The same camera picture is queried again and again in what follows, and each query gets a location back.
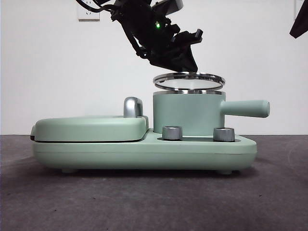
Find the white wall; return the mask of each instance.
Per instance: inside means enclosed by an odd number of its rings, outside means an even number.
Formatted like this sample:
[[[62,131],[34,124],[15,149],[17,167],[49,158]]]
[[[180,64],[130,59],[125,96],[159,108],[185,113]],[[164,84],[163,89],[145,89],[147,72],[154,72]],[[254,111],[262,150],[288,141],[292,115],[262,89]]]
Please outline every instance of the white wall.
[[[168,72],[135,55],[120,24],[78,22],[74,0],[1,1],[1,133],[39,119],[120,115],[137,96],[152,116],[152,79]],[[267,119],[227,117],[238,134],[308,134],[308,34],[294,39],[293,0],[184,0],[170,18],[204,31],[193,53],[227,80],[229,101],[267,99]]]

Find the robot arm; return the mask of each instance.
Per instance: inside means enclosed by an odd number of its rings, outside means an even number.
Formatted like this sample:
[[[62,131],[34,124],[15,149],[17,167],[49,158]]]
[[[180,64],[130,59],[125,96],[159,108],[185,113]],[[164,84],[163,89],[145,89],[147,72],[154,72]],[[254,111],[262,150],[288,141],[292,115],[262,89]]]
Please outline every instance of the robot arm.
[[[294,22],[290,34],[297,38],[308,31],[308,0],[305,0]]]
[[[202,41],[202,30],[180,33],[179,26],[166,18],[182,9],[182,0],[163,0],[154,6],[152,0],[116,0],[113,5],[103,5],[109,0],[93,0],[98,9],[76,1],[92,12],[109,11],[111,19],[122,25],[136,54],[150,64],[177,72],[198,70],[191,45]]]

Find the mint green breakfast machine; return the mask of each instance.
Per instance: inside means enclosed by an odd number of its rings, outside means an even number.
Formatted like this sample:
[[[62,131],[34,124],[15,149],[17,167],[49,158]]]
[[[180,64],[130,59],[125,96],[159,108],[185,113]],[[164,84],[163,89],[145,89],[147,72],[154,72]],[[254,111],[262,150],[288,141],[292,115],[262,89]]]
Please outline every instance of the mint green breakfast machine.
[[[226,101],[225,80],[201,73],[154,78],[154,128],[142,101],[128,97],[121,116],[44,119],[32,128],[35,158],[50,168],[198,169],[230,174],[251,166],[257,144],[225,128],[225,115],[268,117],[268,101]]]

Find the dark gray mat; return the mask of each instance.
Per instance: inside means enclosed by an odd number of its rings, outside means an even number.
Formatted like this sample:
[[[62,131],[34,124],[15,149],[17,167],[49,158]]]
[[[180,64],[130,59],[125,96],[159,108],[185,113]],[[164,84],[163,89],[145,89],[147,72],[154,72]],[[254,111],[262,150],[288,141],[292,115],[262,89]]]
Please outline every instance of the dark gray mat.
[[[2,231],[307,231],[308,136],[247,136],[252,168],[63,175],[1,136]]]

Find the wall outlet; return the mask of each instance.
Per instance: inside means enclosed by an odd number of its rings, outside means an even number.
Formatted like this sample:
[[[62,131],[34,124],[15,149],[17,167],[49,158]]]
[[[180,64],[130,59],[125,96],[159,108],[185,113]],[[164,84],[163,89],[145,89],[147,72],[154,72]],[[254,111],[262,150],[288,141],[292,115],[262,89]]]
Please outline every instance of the wall outlet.
[[[294,0],[294,20],[296,19],[304,0]]]
[[[93,8],[98,8],[97,5],[91,1],[91,0],[82,0],[85,4],[93,7]],[[78,3],[77,4],[77,17],[79,21],[100,21],[101,19],[101,14],[100,13],[93,13],[91,11],[88,11],[87,9],[83,8],[80,6]]]

